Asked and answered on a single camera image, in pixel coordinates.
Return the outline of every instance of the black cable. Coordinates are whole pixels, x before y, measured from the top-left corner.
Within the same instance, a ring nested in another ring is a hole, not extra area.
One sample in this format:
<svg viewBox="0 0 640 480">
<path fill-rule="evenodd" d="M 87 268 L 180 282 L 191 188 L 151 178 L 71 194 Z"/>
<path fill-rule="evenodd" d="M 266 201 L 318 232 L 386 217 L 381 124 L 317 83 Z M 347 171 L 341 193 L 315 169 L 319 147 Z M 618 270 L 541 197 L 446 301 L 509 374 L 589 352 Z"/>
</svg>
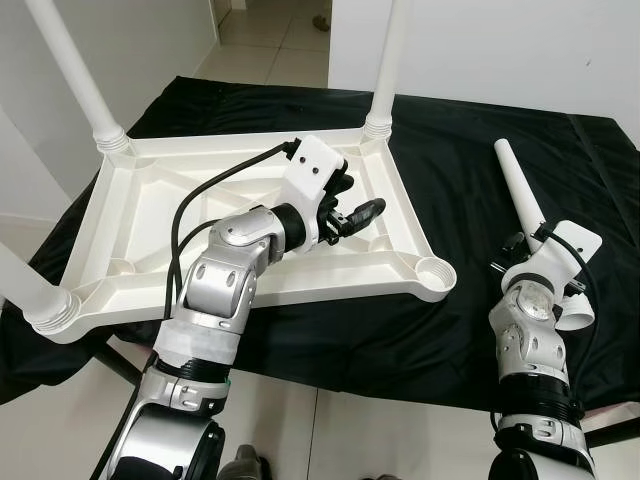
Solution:
<svg viewBox="0 0 640 480">
<path fill-rule="evenodd" d="M 236 173 L 244 170 L 245 168 L 249 168 L 257 163 L 260 163 L 270 157 L 273 157 L 277 153 L 282 151 L 290 150 L 293 147 L 295 142 L 283 142 L 280 145 L 273 147 L 271 150 L 267 150 L 260 155 L 256 155 L 249 160 L 246 160 L 234 167 L 231 167 L 229 170 L 222 172 L 219 175 L 207 180 L 202 185 L 197 187 L 191 193 L 189 193 L 178 205 L 176 209 L 176 213 L 173 216 L 173 222 L 171 224 L 171 263 L 174 264 L 174 276 L 176 282 L 176 292 L 179 293 L 182 290 L 182 271 L 180 270 L 180 258 L 178 254 L 178 231 L 180 229 L 180 220 L 182 220 L 182 215 L 184 211 L 187 209 L 189 204 L 201 193 L 205 190 L 213 187 L 217 183 L 229 178 L 231 175 L 235 175 Z"/>
<path fill-rule="evenodd" d="M 182 253 L 182 251 L 186 248 L 187 244 L 193 240 L 193 238 L 200 233 L 202 230 L 208 227 L 212 227 L 218 220 L 209 220 L 208 222 L 204 222 L 198 225 L 196 228 L 191 230 L 189 234 L 184 237 L 180 245 L 178 245 L 178 256 Z M 164 294 L 164 315 L 162 316 L 163 320 L 168 320 L 171 317 L 171 304 L 173 301 L 173 278 L 175 273 L 176 264 L 171 259 L 169 263 L 169 268 L 167 270 L 167 285 Z"/>
<path fill-rule="evenodd" d="M 593 350 L 593 345 L 598 335 L 598 330 L 599 330 L 598 327 L 600 325 L 600 322 L 598 321 L 598 313 L 599 313 L 598 287 L 596 286 L 596 282 L 593 279 L 593 275 L 591 274 L 591 270 L 587 266 L 587 263 L 582 259 L 582 257 L 580 256 L 580 253 L 578 253 L 578 251 L 569 244 L 569 242 L 567 242 L 564 238 L 559 237 L 558 235 L 556 235 L 555 233 L 553 233 L 552 231 L 544 227 L 540 227 L 540 229 L 536 232 L 536 235 L 540 235 L 542 238 L 548 237 L 552 240 L 555 240 L 560 245 L 562 245 L 582 268 L 582 271 L 584 272 L 584 276 L 587 279 L 588 288 L 591 290 L 591 306 L 593 307 L 593 314 L 594 314 L 593 329 L 591 330 L 591 336 L 589 337 L 587 346 L 585 350 L 582 352 L 582 356 L 578 361 L 578 367 L 576 368 L 576 374 L 575 374 L 573 383 L 575 385 L 575 391 L 578 392 L 582 384 L 582 378 L 584 376 L 585 369 L 587 368 L 587 362 L 589 361 L 589 357 L 591 356 L 591 351 Z"/>
<path fill-rule="evenodd" d="M 491 420 L 491 426 L 493 427 L 493 431 L 497 433 L 498 423 L 496 422 L 496 412 L 491 410 L 491 412 L 489 412 L 489 419 Z"/>
</svg>

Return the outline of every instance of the robotic arm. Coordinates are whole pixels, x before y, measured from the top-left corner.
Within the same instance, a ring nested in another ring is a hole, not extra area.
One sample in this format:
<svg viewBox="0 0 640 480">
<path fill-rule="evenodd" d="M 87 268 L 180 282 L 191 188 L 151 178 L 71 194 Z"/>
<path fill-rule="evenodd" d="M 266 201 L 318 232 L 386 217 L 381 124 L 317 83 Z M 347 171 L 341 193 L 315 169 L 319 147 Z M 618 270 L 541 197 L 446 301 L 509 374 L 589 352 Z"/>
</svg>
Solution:
<svg viewBox="0 0 640 480">
<path fill-rule="evenodd" d="M 583 412 L 569 386 L 566 349 L 556 330 L 584 328 L 594 320 L 584 286 L 573 277 L 602 239 L 569 221 L 551 231 L 506 140 L 496 142 L 496 151 L 529 235 L 520 234 L 507 250 L 513 254 L 527 238 L 533 254 L 509 269 L 492 264 L 504 273 L 504 297 L 489 313 L 502 414 L 494 440 L 502 452 L 489 479 L 594 479 L 580 428 Z"/>
<path fill-rule="evenodd" d="M 160 327 L 156 358 L 103 478 L 216 478 L 224 431 L 212 416 L 226 402 L 229 370 L 258 277 L 285 252 L 304 253 L 325 240 L 335 244 L 385 208 L 384 200 L 375 199 L 348 216 L 336 211 L 335 196 L 353 185 L 346 169 L 336 151 L 308 136 L 291 155 L 276 207 L 260 206 L 211 228 L 209 245 L 191 265 L 173 317 Z M 218 478 L 226 478 L 225 471 L 237 475 L 238 469 L 259 478 L 257 457 L 242 452 Z"/>
</svg>

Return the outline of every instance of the black tablecloth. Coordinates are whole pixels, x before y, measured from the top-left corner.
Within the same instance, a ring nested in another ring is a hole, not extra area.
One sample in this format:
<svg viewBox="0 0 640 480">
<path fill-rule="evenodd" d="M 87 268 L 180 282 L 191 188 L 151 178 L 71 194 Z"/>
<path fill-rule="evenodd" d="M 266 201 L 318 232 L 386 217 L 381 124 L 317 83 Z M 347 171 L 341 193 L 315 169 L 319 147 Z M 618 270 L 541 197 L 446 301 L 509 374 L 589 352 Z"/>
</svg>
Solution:
<svg viewBox="0 0 640 480">
<path fill-rule="evenodd" d="M 176 78 L 129 134 L 212 135 L 358 127 L 371 94 Z M 588 408 L 640 399 L 639 162 L 607 118 L 398 96 L 390 148 L 434 252 L 458 273 L 446 300 L 356 298 L 252 311 L 236 367 L 367 396 L 488 409 L 497 383 L 489 270 L 520 229 L 493 142 L 512 144 L 547 220 L 599 233 L 590 262 L 600 334 L 579 392 Z M 60 280 L 91 185 L 32 265 Z M 38 337 L 18 311 L 0 322 L 0 401 L 77 371 L 115 332 L 150 344 L 157 322 L 101 328 L 73 345 Z M 589 330 L 563 334 L 569 371 Z"/>
</svg>

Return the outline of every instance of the black connector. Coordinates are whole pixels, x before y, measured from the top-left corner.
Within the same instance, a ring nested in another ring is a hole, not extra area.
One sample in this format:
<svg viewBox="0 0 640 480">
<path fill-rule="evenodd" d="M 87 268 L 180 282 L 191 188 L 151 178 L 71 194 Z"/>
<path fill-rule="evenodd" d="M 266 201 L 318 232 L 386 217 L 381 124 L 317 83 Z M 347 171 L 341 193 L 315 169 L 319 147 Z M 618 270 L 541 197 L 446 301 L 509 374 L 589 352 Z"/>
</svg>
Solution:
<svg viewBox="0 0 640 480">
<path fill-rule="evenodd" d="M 291 160 L 293 156 L 298 151 L 298 147 L 302 140 L 296 138 L 293 142 L 284 142 L 284 146 L 282 147 L 282 151 L 287 154 L 287 159 Z"/>
</svg>

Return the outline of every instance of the white tube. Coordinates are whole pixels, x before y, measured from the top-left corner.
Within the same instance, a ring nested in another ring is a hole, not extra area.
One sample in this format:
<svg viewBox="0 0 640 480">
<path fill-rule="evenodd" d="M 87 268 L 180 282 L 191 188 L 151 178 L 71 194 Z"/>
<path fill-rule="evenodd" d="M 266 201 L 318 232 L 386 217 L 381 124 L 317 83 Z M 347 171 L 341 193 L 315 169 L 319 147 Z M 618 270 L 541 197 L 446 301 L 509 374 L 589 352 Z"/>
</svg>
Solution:
<svg viewBox="0 0 640 480">
<path fill-rule="evenodd" d="M 128 138 L 113 119 L 53 1 L 26 0 L 26 4 L 91 124 L 98 149 L 112 152 L 126 148 Z"/>
<path fill-rule="evenodd" d="M 518 159 L 514 155 L 513 150 L 511 150 L 509 142 L 501 138 L 494 144 L 494 147 L 498 154 L 500 167 L 502 167 L 502 173 L 507 181 L 513 204 L 518 212 L 522 231 L 529 244 L 529 249 L 531 253 L 533 253 L 540 248 L 541 243 L 535 238 L 532 238 L 531 234 L 538 230 L 540 224 L 545 221 L 544 215 L 542 214 L 542 210 L 540 210 L 536 197 L 533 196 L 533 192 L 529 187 L 524 173 L 522 173 Z"/>
<path fill-rule="evenodd" d="M 25 320 L 42 333 L 75 317 L 80 300 L 42 278 L 0 243 L 0 295 L 22 310 Z"/>
<path fill-rule="evenodd" d="M 391 6 L 376 90 L 364 125 L 364 134 L 369 139 L 391 136 L 391 108 L 411 4 L 411 0 L 393 0 Z"/>
</svg>

